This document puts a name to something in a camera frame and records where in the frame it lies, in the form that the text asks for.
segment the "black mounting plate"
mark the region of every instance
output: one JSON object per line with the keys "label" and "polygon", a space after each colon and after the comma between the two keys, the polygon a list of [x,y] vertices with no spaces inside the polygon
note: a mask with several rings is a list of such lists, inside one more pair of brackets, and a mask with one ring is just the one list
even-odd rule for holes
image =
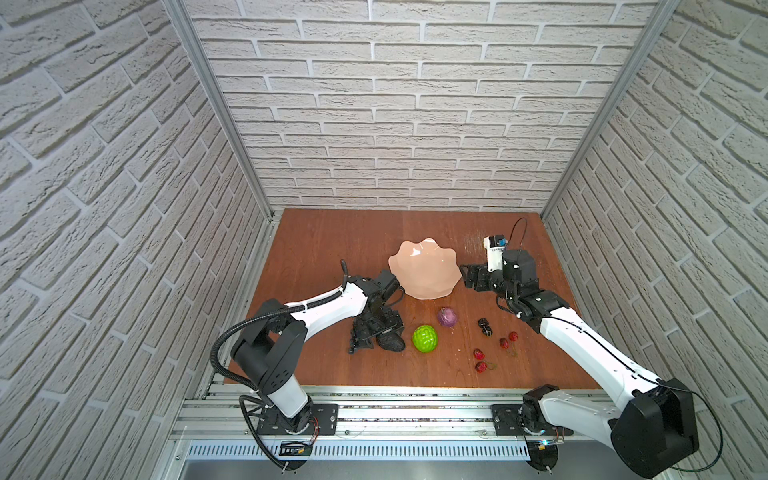
{"label": "black mounting plate", "polygon": [[[520,426],[518,422],[518,410],[522,407],[520,403],[512,403],[505,405],[491,405],[491,414],[493,415],[493,426],[496,429],[496,436],[498,437],[510,437],[515,435],[530,435]],[[560,436],[571,436],[574,431],[566,429],[564,427],[558,427]],[[556,436],[558,433],[554,430],[554,426],[550,425],[545,429],[542,435]]]}
{"label": "black mounting plate", "polygon": [[[320,425],[320,435],[335,435],[336,422],[339,414],[339,405],[336,403],[315,403],[312,405],[312,415]],[[259,426],[256,429],[259,435],[285,435],[286,429],[281,422],[277,407],[266,409],[261,414]],[[312,435],[312,423],[307,424],[301,435]]]}

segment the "white brick wall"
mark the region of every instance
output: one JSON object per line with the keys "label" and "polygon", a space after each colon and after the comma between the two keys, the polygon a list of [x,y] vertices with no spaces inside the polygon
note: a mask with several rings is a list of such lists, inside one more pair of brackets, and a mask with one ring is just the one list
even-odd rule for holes
{"label": "white brick wall", "polygon": [[539,211],[653,7],[185,1],[278,210]]}
{"label": "white brick wall", "polygon": [[766,14],[683,0],[546,223],[591,322],[716,409],[703,478],[768,475]]}
{"label": "white brick wall", "polygon": [[0,15],[0,478],[147,478],[264,219],[161,2]]}

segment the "vertical metal post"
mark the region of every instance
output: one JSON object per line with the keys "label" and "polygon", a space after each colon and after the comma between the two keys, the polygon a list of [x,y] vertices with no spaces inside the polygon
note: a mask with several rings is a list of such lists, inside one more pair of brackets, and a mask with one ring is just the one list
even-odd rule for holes
{"label": "vertical metal post", "polygon": [[176,28],[181,45],[187,50],[190,63],[197,72],[197,77],[200,79],[200,84],[203,85],[205,95],[208,96],[210,106],[221,123],[221,129],[232,146],[235,159],[240,164],[240,168],[243,169],[245,178],[248,180],[248,184],[256,196],[257,204],[265,218],[267,218],[267,221],[271,222],[274,212],[259,182],[259,177],[250,163],[250,157],[245,149],[243,138],[240,136],[240,131],[237,130],[235,120],[227,106],[227,100],[221,92],[216,75],[214,75],[214,70],[210,66],[208,57],[205,55],[203,43],[197,36],[194,25],[192,25],[192,19],[189,16],[187,7],[184,6],[184,0],[164,0],[164,4],[168,17],[170,17],[170,22]]}
{"label": "vertical metal post", "polygon": [[605,98],[603,98],[603,103],[600,104],[587,131],[584,133],[584,136],[581,137],[581,141],[579,141],[568,165],[565,166],[562,177],[560,177],[557,186],[549,197],[549,201],[541,211],[541,218],[543,220],[546,220],[554,212],[558,202],[560,202],[563,194],[568,189],[571,178],[573,178],[581,164],[584,162],[587,153],[589,153],[590,148],[592,148],[592,143],[597,139],[600,132],[603,131],[611,117],[613,117],[616,107],[627,93],[627,89],[634,81],[637,72],[640,70],[640,67],[643,66],[643,62],[645,62],[648,54],[653,50],[656,41],[659,39],[659,35],[661,35],[664,27],[667,26],[669,19],[672,17],[672,14],[677,9],[679,3],[680,0],[659,0],[656,4],[656,8],[651,12],[648,22],[643,29],[643,33],[632,49],[627,62],[624,63],[616,80],[611,85],[611,89],[608,90]]}

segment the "robotic arm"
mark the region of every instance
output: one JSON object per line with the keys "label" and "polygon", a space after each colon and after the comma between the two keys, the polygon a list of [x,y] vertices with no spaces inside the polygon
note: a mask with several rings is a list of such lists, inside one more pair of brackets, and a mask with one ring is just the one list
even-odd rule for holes
{"label": "robotic arm", "polygon": [[[507,250],[503,236],[486,237],[485,264],[462,265],[465,286],[496,293],[496,305],[527,323],[570,355],[614,401],[614,407],[577,398],[544,385],[523,397],[518,423],[530,435],[547,427],[566,427],[614,449],[637,474],[652,478],[698,450],[691,391],[677,379],[663,381],[603,339],[556,293],[542,290],[536,263],[525,250]],[[242,329],[231,357],[247,374],[288,432],[302,432],[312,416],[312,399],[293,375],[307,339],[342,319],[355,317],[349,353],[373,348],[401,352],[403,324],[386,302],[400,289],[383,270],[375,279],[348,278],[342,286],[303,302],[268,300],[257,316],[243,322],[214,344],[216,371],[237,377],[217,361],[218,346]],[[269,332],[279,333],[274,342]],[[248,379],[235,378],[245,383]]]}

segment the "gray floor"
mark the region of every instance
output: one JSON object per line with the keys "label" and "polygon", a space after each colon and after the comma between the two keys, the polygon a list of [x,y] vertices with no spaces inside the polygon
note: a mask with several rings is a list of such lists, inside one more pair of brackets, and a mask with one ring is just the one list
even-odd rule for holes
{"label": "gray floor", "polygon": [[280,470],[267,461],[187,462],[183,480],[528,480],[567,478],[568,480],[634,480],[632,473],[608,447],[597,442],[570,442],[560,447],[553,475],[539,474],[526,462],[307,462],[296,472]]}

